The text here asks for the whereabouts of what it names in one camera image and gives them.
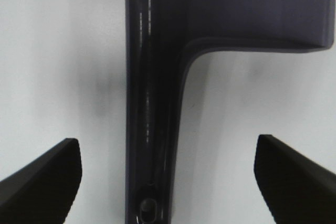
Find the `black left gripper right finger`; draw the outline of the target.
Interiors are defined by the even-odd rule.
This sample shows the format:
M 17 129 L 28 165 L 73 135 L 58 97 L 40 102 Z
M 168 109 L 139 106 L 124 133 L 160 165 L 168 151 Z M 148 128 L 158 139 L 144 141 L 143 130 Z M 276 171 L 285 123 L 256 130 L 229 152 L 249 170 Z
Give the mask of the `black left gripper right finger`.
M 257 185 L 275 223 L 335 223 L 335 174 L 272 135 L 260 135 Z

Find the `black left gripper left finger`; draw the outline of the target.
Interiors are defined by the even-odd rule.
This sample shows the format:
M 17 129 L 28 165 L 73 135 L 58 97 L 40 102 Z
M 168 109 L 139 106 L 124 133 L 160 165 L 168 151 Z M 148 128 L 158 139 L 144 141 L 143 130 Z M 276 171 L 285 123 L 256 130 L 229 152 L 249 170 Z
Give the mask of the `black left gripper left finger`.
M 64 223 L 79 185 L 79 142 L 67 138 L 1 181 L 1 223 Z

